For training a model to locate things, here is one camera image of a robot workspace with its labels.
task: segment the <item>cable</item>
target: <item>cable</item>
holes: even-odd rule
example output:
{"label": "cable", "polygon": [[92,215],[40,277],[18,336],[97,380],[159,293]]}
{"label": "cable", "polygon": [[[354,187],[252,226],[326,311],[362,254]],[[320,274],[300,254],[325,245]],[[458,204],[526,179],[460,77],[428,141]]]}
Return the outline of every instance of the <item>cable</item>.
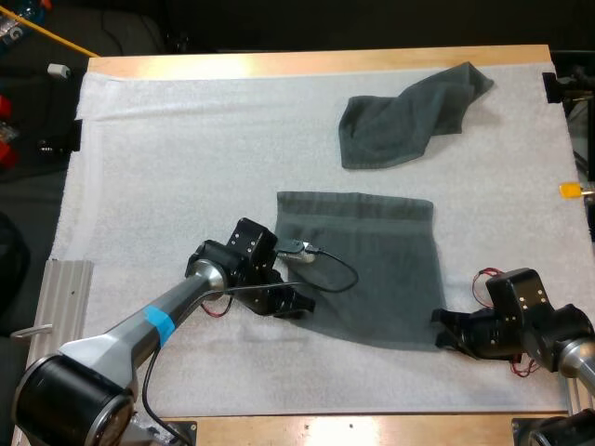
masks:
{"label": "cable", "polygon": [[473,277],[473,281],[471,282],[471,292],[473,293],[473,298],[477,301],[478,304],[480,304],[482,307],[486,307],[486,308],[493,308],[493,305],[490,304],[486,304],[485,302],[483,302],[482,300],[480,300],[480,298],[478,297],[476,291],[475,291],[475,283],[476,281],[480,278],[480,276],[482,276],[483,274],[490,276],[490,277],[495,277],[498,274],[502,274],[503,271],[501,271],[498,268],[484,268],[484,269],[480,269],[480,271],[475,274],[475,276]]}
{"label": "cable", "polygon": [[323,287],[321,285],[317,285],[315,283],[307,282],[307,284],[309,286],[311,286],[312,288],[314,288],[315,290],[324,291],[326,293],[343,293],[344,291],[347,291],[350,288],[353,288],[357,284],[357,282],[360,281],[360,275],[357,273],[357,271],[355,270],[355,268],[352,267],[347,262],[345,262],[344,260],[341,260],[337,256],[334,256],[331,253],[327,253],[326,251],[323,251],[322,249],[318,249],[317,251],[310,250],[310,252],[311,253],[314,253],[314,254],[321,255],[321,256],[327,256],[328,258],[332,258],[333,260],[335,260],[336,262],[340,263],[345,268],[347,268],[351,272],[351,274],[353,275],[353,281],[351,281],[347,285],[345,285],[345,286],[343,286],[341,288],[338,288],[338,289],[329,289],[329,288],[325,288],[325,287]]}
{"label": "cable", "polygon": [[122,47],[122,44],[120,43],[118,38],[105,27],[105,9],[101,10],[100,23],[101,23],[101,30],[110,36],[110,38],[113,40],[115,45],[118,47],[118,51],[120,51],[120,56],[123,56],[124,48]]}
{"label": "cable", "polygon": [[155,45],[155,48],[157,48],[157,51],[162,52],[162,45],[159,44],[159,42],[157,41],[157,38],[153,35],[151,27],[145,20],[145,17],[140,14],[137,14],[137,15],[139,16],[139,19],[142,22],[142,25],[145,27],[145,30],[147,30],[147,33],[151,37],[152,43]]}
{"label": "cable", "polygon": [[147,389],[149,388],[149,380],[151,379],[152,368],[157,361],[157,356],[159,356],[159,352],[161,348],[157,348],[151,356],[151,361],[149,362],[149,367],[147,368],[147,373],[145,374],[145,379],[142,383],[142,405],[147,412],[147,415],[152,418],[152,420],[169,432],[175,439],[177,439],[182,444],[187,444],[188,446],[192,446],[192,442],[183,434],[177,432],[176,429],[168,425],[164,420],[159,418],[155,412],[152,411],[151,406],[149,405],[149,400],[147,399]]}
{"label": "cable", "polygon": [[77,44],[74,44],[70,40],[66,40],[63,37],[60,37],[59,35],[54,34],[53,32],[48,31],[45,28],[42,28],[41,26],[37,25],[36,23],[33,23],[32,21],[28,21],[27,19],[15,14],[11,10],[6,9],[5,7],[0,6],[0,12],[2,12],[5,16],[8,16],[11,19],[16,20],[18,23],[22,23],[23,25],[28,26],[32,30],[37,31],[38,33],[41,33],[41,34],[45,35],[46,37],[49,37],[50,39],[55,40],[56,42],[63,44],[70,49],[73,49],[74,51],[83,53],[85,56],[88,56],[90,58],[98,58],[99,57],[99,54],[89,51],[88,49],[85,49],[82,46],[79,46]]}
{"label": "cable", "polygon": [[[233,292],[237,292],[237,291],[259,291],[259,290],[269,290],[269,289],[273,289],[273,288],[285,288],[288,286],[309,286],[310,288],[313,288],[314,290],[317,290],[317,291],[338,294],[338,293],[343,293],[344,291],[350,290],[357,284],[357,282],[360,281],[360,276],[357,273],[357,271],[355,270],[355,268],[352,267],[347,262],[345,262],[344,260],[341,260],[337,256],[334,256],[334,255],[327,253],[326,251],[323,251],[318,248],[315,248],[315,250],[311,250],[311,253],[321,255],[321,256],[327,256],[329,258],[332,258],[336,262],[340,263],[341,265],[343,265],[345,268],[347,268],[351,272],[351,274],[353,275],[353,280],[351,282],[349,282],[347,285],[344,285],[340,288],[326,288],[322,285],[319,285],[317,283],[312,283],[312,282],[279,282],[279,283],[269,283],[266,285],[236,286],[236,287],[232,287],[232,288],[227,288],[222,291],[218,291],[218,290],[207,291],[206,293],[199,295],[194,302],[203,300],[208,295],[214,295],[214,294],[228,295],[229,293],[233,293]],[[230,300],[227,303],[227,307],[221,313],[216,313],[215,311],[212,311],[211,309],[207,308],[205,304],[201,304],[201,308],[205,311],[206,314],[208,314],[212,318],[221,318],[229,312],[229,310],[231,308],[232,301],[233,301],[233,297],[230,297]],[[192,303],[189,306],[189,309],[191,309],[191,308],[193,311],[193,309],[195,308],[195,303]]]}
{"label": "cable", "polygon": [[[209,295],[217,295],[217,294],[228,295],[228,294],[232,294],[232,293],[235,293],[238,291],[271,290],[271,289],[275,289],[275,288],[286,288],[286,287],[290,287],[290,286],[309,286],[316,290],[324,291],[327,293],[342,293],[343,291],[347,291],[350,288],[352,288],[353,286],[355,286],[355,284],[360,280],[360,276],[358,275],[355,268],[352,267],[351,265],[349,265],[348,263],[346,263],[345,261],[341,260],[340,258],[338,258],[336,256],[333,256],[330,253],[327,253],[326,251],[317,250],[317,254],[332,258],[332,259],[336,260],[338,263],[340,263],[341,265],[343,265],[344,267],[346,267],[347,269],[349,269],[351,271],[351,273],[353,274],[353,278],[354,278],[353,281],[351,281],[347,285],[342,286],[337,289],[326,288],[326,287],[323,287],[321,285],[318,285],[316,283],[311,283],[311,282],[279,282],[279,283],[268,283],[266,285],[233,286],[230,288],[226,288],[225,290],[210,290],[210,291],[202,293],[201,295],[196,297],[194,299],[194,301],[188,306],[188,308],[186,308],[186,311],[184,311],[179,318],[180,324],[182,324],[186,320],[186,318],[188,316],[190,316],[190,314],[194,311],[196,306],[199,304],[200,304],[201,308],[206,312],[206,314],[208,314],[209,316],[211,316],[213,318],[221,318],[228,313],[228,311],[231,308],[231,303],[233,302],[232,296],[230,296],[230,300],[227,303],[227,307],[221,313],[216,313],[216,312],[208,309],[202,303],[202,301],[205,299],[205,297],[207,297]],[[149,405],[149,400],[147,398],[147,390],[149,388],[149,381],[151,380],[152,369],[153,369],[153,366],[155,365],[155,362],[157,361],[157,356],[159,356],[160,351],[161,351],[161,348],[157,348],[151,356],[151,360],[149,362],[149,367],[147,368],[147,373],[145,374],[145,379],[142,383],[142,392],[141,392],[142,405],[144,406],[145,411],[147,412],[147,415],[150,418],[152,418],[152,420],[155,423],[157,423],[159,426],[161,426],[163,429],[165,429],[167,432],[169,432],[178,441],[180,441],[184,444],[187,444],[188,446],[191,446],[192,445],[191,442],[189,441],[189,439],[186,438],[185,435],[180,434],[174,428],[169,426],[165,421],[163,421],[161,418],[159,418],[159,416],[157,416],[157,414],[152,411],[151,406]]]}
{"label": "cable", "polygon": [[201,308],[208,314],[211,318],[222,318],[225,316],[231,308],[231,302],[233,302],[233,297],[230,296],[230,300],[227,301],[227,307],[220,313],[216,313],[215,311],[208,309],[205,304],[201,304]]}
{"label": "cable", "polygon": [[529,361],[529,365],[527,365],[526,368],[519,370],[517,369],[516,364],[520,363],[521,360],[522,354],[516,355],[515,358],[510,362],[510,371],[519,376],[520,378],[526,378],[527,376],[541,368],[541,366],[538,365],[535,360],[531,359]]}

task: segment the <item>dark gray cloth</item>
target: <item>dark gray cloth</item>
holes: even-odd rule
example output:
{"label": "dark gray cloth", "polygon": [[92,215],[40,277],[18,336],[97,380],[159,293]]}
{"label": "dark gray cloth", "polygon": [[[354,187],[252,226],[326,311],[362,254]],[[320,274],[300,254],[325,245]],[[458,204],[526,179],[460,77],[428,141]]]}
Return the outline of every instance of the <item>dark gray cloth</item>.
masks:
{"label": "dark gray cloth", "polygon": [[397,98],[350,98],[338,126],[343,167],[390,167],[420,157],[430,137],[461,133],[467,107],[493,84],[467,62],[409,86]]}
{"label": "dark gray cloth", "polygon": [[[382,348],[433,350],[431,312],[443,306],[432,236],[433,204],[361,193],[279,192],[276,234],[312,243],[354,266],[359,283],[341,294],[300,291],[316,309],[294,324]],[[290,280],[338,288],[351,280],[336,261],[288,263]]]}

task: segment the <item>wooden table edge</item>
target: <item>wooden table edge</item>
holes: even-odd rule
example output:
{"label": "wooden table edge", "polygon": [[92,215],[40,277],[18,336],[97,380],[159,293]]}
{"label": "wooden table edge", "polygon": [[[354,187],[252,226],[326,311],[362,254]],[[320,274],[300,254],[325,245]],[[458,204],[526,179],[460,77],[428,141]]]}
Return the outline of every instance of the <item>wooden table edge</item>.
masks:
{"label": "wooden table edge", "polygon": [[128,79],[244,79],[450,67],[466,61],[485,66],[551,62],[551,58],[547,45],[459,46],[92,58],[88,70]]}

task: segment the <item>black cable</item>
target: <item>black cable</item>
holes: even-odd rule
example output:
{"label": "black cable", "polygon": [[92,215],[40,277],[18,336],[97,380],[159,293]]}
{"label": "black cable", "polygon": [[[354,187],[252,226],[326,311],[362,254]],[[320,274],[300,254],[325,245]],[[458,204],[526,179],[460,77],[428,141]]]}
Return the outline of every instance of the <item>black cable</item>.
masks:
{"label": "black cable", "polygon": [[227,301],[227,306],[220,313],[217,313],[216,311],[213,311],[212,309],[208,308],[205,304],[201,304],[201,308],[211,318],[222,318],[223,316],[225,316],[230,311],[231,303],[232,302],[233,302],[233,297],[230,297],[230,300]]}
{"label": "black cable", "polygon": [[118,38],[111,31],[108,31],[105,28],[105,9],[102,9],[101,10],[101,18],[100,18],[100,20],[101,20],[101,30],[104,33],[106,33],[106,34],[108,34],[110,36],[110,38],[113,40],[113,42],[118,47],[118,50],[120,51],[120,56],[123,56],[124,55],[124,48],[122,47],[122,44],[120,43],[120,41],[118,40]]}
{"label": "black cable", "polygon": [[157,51],[161,53],[162,50],[163,50],[163,46],[159,44],[159,42],[157,41],[157,38],[153,35],[152,30],[151,30],[151,27],[149,26],[149,24],[145,20],[145,17],[143,15],[141,15],[141,14],[137,14],[137,15],[139,16],[139,19],[140,19],[140,22],[142,23],[142,26],[145,27],[145,30],[147,31],[147,34],[151,37],[152,44],[155,45],[155,48],[157,49]]}
{"label": "black cable", "polygon": [[155,423],[157,423],[159,426],[161,426],[163,429],[169,432],[175,439],[177,439],[182,444],[192,446],[192,442],[190,441],[190,439],[188,439],[185,435],[177,432],[176,429],[174,429],[173,427],[168,425],[164,420],[159,418],[157,414],[152,411],[151,406],[149,405],[149,400],[147,399],[147,389],[149,388],[149,380],[151,379],[152,368],[155,365],[155,362],[157,361],[157,356],[159,356],[160,351],[161,348],[157,348],[151,356],[151,361],[149,362],[149,367],[147,368],[147,373],[145,374],[145,379],[142,383],[142,405],[144,406],[145,411],[147,411],[147,415],[150,418],[152,418],[152,420]]}
{"label": "black cable", "polygon": [[[360,276],[357,273],[357,271],[355,270],[354,267],[352,267],[350,264],[348,264],[347,262],[345,262],[344,260],[341,260],[340,258],[338,258],[337,256],[334,256],[330,253],[327,253],[326,251],[323,251],[322,249],[318,249],[318,248],[310,248],[310,252],[312,254],[316,254],[316,255],[321,255],[321,256],[327,256],[329,258],[332,258],[333,260],[335,260],[336,262],[340,263],[341,265],[343,265],[345,268],[347,268],[351,274],[353,275],[353,280],[351,282],[349,282],[347,285],[342,286],[340,288],[326,288],[322,285],[319,285],[317,283],[312,283],[312,282],[279,282],[279,283],[267,283],[265,285],[247,285],[247,286],[233,286],[231,288],[226,288],[224,290],[210,290],[207,291],[205,293],[202,293],[201,295],[199,295],[198,297],[196,297],[194,299],[194,301],[188,306],[188,308],[186,308],[186,311],[184,311],[181,315],[180,319],[180,323],[183,323],[183,321],[190,316],[191,313],[194,312],[194,310],[196,309],[196,307],[199,304],[202,304],[202,301],[205,299],[205,297],[208,297],[210,295],[228,295],[228,294],[232,294],[238,291],[262,291],[262,290],[272,290],[275,288],[286,288],[289,286],[309,286],[310,288],[313,288],[316,291],[322,291],[324,293],[332,293],[332,294],[337,294],[337,293],[343,293],[347,290],[350,290],[351,288],[353,288],[357,282],[360,281]],[[229,311],[230,307],[231,307],[231,301],[232,299],[230,299],[230,302],[228,303],[228,306],[226,307],[225,311],[223,314],[227,314],[227,312]]]}
{"label": "black cable", "polygon": [[326,251],[323,251],[322,249],[317,249],[316,251],[311,251],[311,252],[313,252],[314,254],[320,255],[320,256],[327,256],[328,258],[332,258],[333,260],[335,260],[336,262],[340,263],[345,268],[347,268],[353,275],[353,280],[351,282],[349,282],[347,285],[345,285],[341,288],[337,288],[337,289],[332,289],[332,288],[329,289],[329,288],[325,288],[321,285],[317,285],[315,283],[307,282],[307,284],[309,286],[311,286],[312,288],[314,288],[315,290],[324,291],[325,293],[343,293],[344,291],[347,291],[347,290],[350,290],[351,288],[353,288],[357,284],[357,282],[360,281],[360,275],[357,273],[355,268],[353,266],[351,266],[350,264],[348,264],[346,261],[341,260],[337,256],[334,256],[331,253],[327,253]]}
{"label": "black cable", "polygon": [[[179,325],[181,325],[186,320],[186,318],[188,316],[190,316],[190,314],[196,309],[196,307],[198,305],[202,306],[202,301],[205,299],[205,297],[207,297],[209,295],[228,295],[228,294],[235,293],[238,291],[271,290],[271,289],[275,289],[275,288],[286,288],[289,286],[309,286],[310,288],[314,288],[315,290],[323,291],[326,293],[342,293],[344,291],[349,290],[353,286],[355,286],[355,284],[360,280],[360,276],[358,275],[355,268],[352,267],[351,265],[349,265],[347,262],[345,262],[345,261],[341,260],[340,258],[333,256],[332,254],[327,253],[326,251],[323,251],[323,250],[317,249],[316,254],[332,258],[333,260],[336,260],[338,263],[340,263],[341,265],[346,267],[353,274],[353,277],[354,277],[353,281],[351,281],[347,285],[342,286],[341,288],[337,288],[337,289],[326,288],[326,287],[323,287],[321,285],[318,285],[316,283],[311,283],[311,282],[279,282],[279,283],[268,283],[266,285],[233,286],[230,288],[226,288],[224,290],[210,290],[210,291],[202,293],[201,295],[196,297],[194,299],[194,301],[188,306],[188,308],[186,308],[186,311],[184,311],[179,318]],[[230,297],[230,300],[229,300],[225,310],[222,313],[217,313],[218,316],[214,316],[214,317],[221,317],[221,316],[224,316],[225,314],[227,314],[227,312],[230,310],[232,301],[233,301],[233,297]],[[161,351],[161,348],[157,348],[151,356],[151,360],[149,362],[149,367],[147,368],[147,373],[145,374],[145,379],[142,383],[142,392],[141,392],[142,405],[144,406],[145,411],[147,412],[147,415],[150,418],[152,418],[152,420],[155,423],[157,423],[159,426],[161,426],[163,429],[165,429],[167,432],[169,432],[178,441],[181,441],[182,443],[185,443],[188,446],[192,446],[191,442],[186,438],[186,436],[180,434],[175,429],[173,429],[171,426],[169,426],[165,421],[163,421],[161,418],[159,418],[159,416],[157,416],[157,414],[152,411],[151,406],[149,405],[149,401],[147,399],[147,389],[149,388],[149,381],[151,380],[153,366],[155,365],[155,362],[157,361],[157,356],[159,355],[160,351]]]}

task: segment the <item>white towel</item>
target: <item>white towel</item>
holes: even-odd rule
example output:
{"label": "white towel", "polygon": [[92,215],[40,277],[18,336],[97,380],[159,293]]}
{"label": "white towel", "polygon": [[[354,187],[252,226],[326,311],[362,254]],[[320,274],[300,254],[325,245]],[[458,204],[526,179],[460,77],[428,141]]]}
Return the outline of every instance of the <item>white towel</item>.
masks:
{"label": "white towel", "polygon": [[[479,309],[481,268],[536,269],[554,307],[595,316],[595,262],[562,106],[541,80],[551,64],[481,67],[495,87],[463,134],[390,169],[341,167],[349,97],[396,96],[436,70],[226,81],[122,81],[89,73],[53,256],[95,262],[85,335],[97,335],[183,278],[205,239],[247,216],[272,228],[278,190],[358,191],[430,200],[448,308]],[[506,362],[371,348],[239,305],[201,311],[158,361],[150,400],[162,416],[265,413],[549,411],[554,375],[521,379]]]}

